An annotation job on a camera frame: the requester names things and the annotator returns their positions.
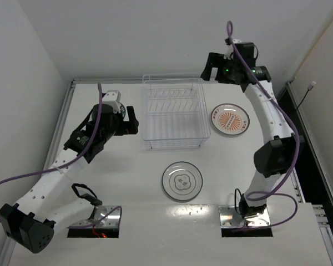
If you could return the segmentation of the plate with orange sunburst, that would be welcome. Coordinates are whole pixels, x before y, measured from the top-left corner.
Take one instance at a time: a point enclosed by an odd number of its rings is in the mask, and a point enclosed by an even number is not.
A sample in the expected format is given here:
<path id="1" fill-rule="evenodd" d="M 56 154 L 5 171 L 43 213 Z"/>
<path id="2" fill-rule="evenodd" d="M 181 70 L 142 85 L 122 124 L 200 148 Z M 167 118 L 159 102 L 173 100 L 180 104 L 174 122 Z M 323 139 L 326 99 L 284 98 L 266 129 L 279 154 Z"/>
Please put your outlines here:
<path id="1" fill-rule="evenodd" d="M 230 103 L 213 108 L 210 119 L 218 132 L 229 136 L 243 134 L 250 125 L 248 113 L 239 105 Z"/>

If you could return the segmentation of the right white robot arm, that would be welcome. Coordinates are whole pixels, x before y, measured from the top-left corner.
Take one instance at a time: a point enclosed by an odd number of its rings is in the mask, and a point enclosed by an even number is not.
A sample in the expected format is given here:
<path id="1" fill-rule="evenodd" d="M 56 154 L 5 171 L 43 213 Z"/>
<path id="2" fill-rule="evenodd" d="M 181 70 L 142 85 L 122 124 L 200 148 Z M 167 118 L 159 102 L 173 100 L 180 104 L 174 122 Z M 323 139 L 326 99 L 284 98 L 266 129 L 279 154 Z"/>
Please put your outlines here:
<path id="1" fill-rule="evenodd" d="M 201 78 L 210 80 L 212 69 L 216 69 L 218 83 L 239 85 L 261 126 L 264 144 L 253 156 L 255 175 L 236 209 L 240 217 L 247 218 L 263 213 L 267 199 L 279 194 L 295 167 L 304 140 L 279 106 L 267 68 L 256 65 L 256 45 L 229 38 L 225 43 L 226 54 L 209 53 Z"/>

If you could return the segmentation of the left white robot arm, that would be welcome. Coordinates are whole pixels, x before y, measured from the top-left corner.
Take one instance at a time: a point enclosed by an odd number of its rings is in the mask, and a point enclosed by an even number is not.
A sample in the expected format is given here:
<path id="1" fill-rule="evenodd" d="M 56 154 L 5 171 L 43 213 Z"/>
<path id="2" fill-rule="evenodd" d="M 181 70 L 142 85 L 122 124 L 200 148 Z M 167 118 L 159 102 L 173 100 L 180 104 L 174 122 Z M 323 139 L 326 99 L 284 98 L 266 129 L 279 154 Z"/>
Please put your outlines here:
<path id="1" fill-rule="evenodd" d="M 68 185 L 74 190 L 86 187 L 73 180 L 103 151 L 107 141 L 113 136 L 135 135 L 138 127 L 133 106 L 94 105 L 37 183 L 15 204 L 6 203 L 0 208 L 0 223 L 7 237 L 37 254 L 55 233 L 93 218 L 103 204 L 93 192 L 77 194 L 75 202 L 60 209 L 53 210 L 52 205 Z"/>

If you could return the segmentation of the white plate with dark rim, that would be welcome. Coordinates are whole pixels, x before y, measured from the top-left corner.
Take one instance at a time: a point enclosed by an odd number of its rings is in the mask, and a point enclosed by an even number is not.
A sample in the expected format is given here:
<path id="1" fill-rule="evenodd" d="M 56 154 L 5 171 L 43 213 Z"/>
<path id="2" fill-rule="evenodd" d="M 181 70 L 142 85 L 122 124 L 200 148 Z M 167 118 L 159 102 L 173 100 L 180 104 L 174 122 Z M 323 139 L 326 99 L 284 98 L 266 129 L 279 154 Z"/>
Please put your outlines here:
<path id="1" fill-rule="evenodd" d="M 173 201 L 192 201 L 198 196 L 202 187 L 203 176 L 199 169 L 190 162 L 175 162 L 163 172 L 163 191 Z"/>

